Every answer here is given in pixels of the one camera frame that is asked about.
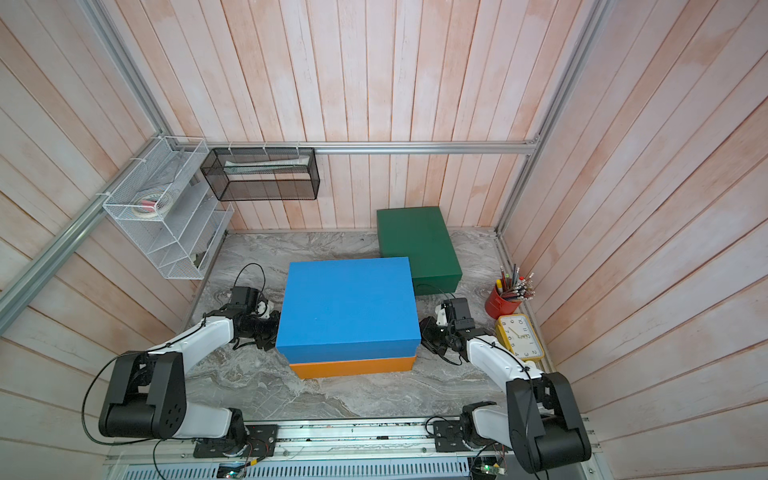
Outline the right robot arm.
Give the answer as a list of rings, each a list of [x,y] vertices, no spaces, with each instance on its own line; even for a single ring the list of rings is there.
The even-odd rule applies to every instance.
[[[462,363],[485,373],[505,394],[505,403],[466,405],[456,420],[430,418],[440,451],[450,451],[450,440],[477,447],[482,455],[498,445],[509,448],[522,469],[546,473],[592,457],[592,444],[571,384],[559,372],[544,372],[526,362],[471,317],[467,300],[449,298],[434,316],[419,321],[421,344],[444,358],[456,352]]]

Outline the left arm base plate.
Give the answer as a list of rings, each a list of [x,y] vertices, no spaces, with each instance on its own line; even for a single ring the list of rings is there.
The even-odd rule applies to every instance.
[[[274,455],[277,433],[277,424],[231,427],[230,432],[223,438],[197,440],[193,457],[196,459],[271,457]]]

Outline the green shoebox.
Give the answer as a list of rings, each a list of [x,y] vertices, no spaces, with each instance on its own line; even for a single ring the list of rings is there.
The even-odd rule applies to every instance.
[[[376,220],[381,256],[408,258],[417,296],[456,291],[463,271],[439,207],[382,209]]]

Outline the blue shoebox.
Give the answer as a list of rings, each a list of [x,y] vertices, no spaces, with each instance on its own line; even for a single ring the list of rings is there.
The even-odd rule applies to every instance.
[[[420,342],[406,257],[290,264],[276,340],[289,363],[411,358]]]

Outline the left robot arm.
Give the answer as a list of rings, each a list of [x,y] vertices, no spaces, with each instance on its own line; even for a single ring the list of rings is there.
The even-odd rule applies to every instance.
[[[148,350],[116,357],[99,433],[137,440],[200,440],[235,455],[248,444],[242,412],[190,401],[186,374],[225,345],[274,348],[280,316],[262,291],[234,286],[228,303],[205,313],[188,330]]]

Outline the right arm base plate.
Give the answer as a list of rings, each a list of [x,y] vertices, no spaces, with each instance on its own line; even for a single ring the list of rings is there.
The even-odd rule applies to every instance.
[[[449,420],[437,417],[428,423],[428,428],[439,453],[469,452],[479,448],[472,438],[470,423],[464,418]]]

